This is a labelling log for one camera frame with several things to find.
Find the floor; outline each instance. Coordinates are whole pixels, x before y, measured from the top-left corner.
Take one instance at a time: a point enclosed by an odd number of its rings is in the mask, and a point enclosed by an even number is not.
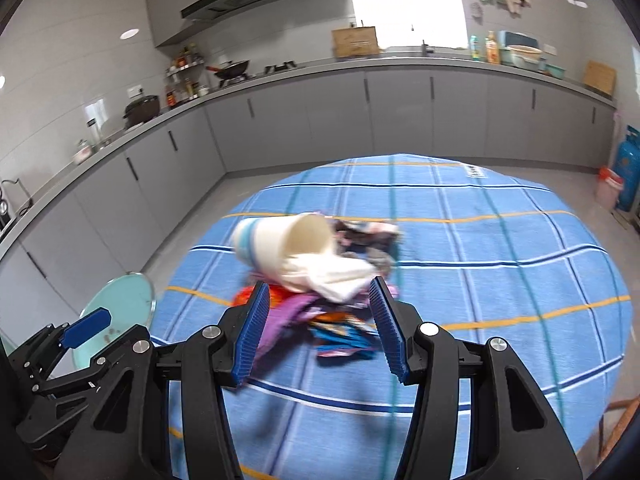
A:
[[[640,312],[640,237],[622,219],[604,211],[593,201],[595,185],[593,174],[536,168],[492,167],[491,169],[539,182],[554,190],[609,252],[626,281],[636,314]],[[162,291],[169,284],[183,256],[213,223],[259,189],[293,173],[295,171],[228,176],[222,180],[178,226],[145,267],[144,272],[154,284],[158,297],[161,297]],[[634,317],[634,328],[626,349],[620,379],[611,398],[612,402],[632,399],[640,394],[640,342],[636,339],[636,333],[640,337],[640,316],[638,315]],[[617,410],[605,415],[605,442],[621,414],[622,410]],[[591,439],[578,453],[582,468],[587,474],[596,465],[598,440],[596,428]]]

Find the power outlet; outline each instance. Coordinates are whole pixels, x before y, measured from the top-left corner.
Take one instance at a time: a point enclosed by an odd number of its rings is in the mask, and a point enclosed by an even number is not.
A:
[[[142,85],[135,85],[131,88],[127,88],[127,95],[129,95],[129,99],[133,99],[140,94],[142,94]]]

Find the patterned cloth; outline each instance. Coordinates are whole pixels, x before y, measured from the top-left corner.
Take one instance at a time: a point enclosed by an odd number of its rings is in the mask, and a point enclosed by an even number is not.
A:
[[[626,286],[590,231],[546,187],[448,160],[345,160],[256,193],[185,256],[156,308],[156,341],[184,340],[217,322],[242,287],[249,269],[230,247],[242,218],[315,210],[397,222],[402,241],[389,280],[401,299],[457,338],[509,341],[574,448],[585,443],[622,362],[632,316]],[[398,383],[381,352],[330,366],[316,358],[308,331],[278,344],[282,351],[265,355],[245,387],[225,391],[245,476],[393,478],[416,388]],[[174,434],[182,428],[178,390],[172,384]],[[454,477],[465,469],[469,399],[462,381]],[[182,443],[172,437],[172,445],[175,473],[186,478]]]

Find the wok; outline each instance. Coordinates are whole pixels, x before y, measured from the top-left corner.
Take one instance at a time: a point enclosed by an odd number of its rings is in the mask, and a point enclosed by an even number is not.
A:
[[[216,77],[223,79],[223,80],[227,80],[227,79],[234,79],[236,77],[241,76],[242,74],[244,74],[244,72],[246,72],[247,67],[249,66],[249,62],[248,61],[238,61],[238,62],[231,62],[229,63],[227,66],[223,67],[223,68],[218,68],[215,66],[207,66],[207,70],[210,70],[211,72],[213,72]]]

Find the blue gas tank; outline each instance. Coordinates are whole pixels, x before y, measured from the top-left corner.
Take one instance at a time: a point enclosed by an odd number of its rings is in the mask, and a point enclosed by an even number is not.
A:
[[[626,129],[628,131],[626,140],[618,148],[616,164],[613,167],[613,171],[625,179],[625,187],[618,199],[618,207],[622,211],[631,210],[638,182],[640,182],[640,146],[638,145],[640,132],[632,126],[627,126]]]

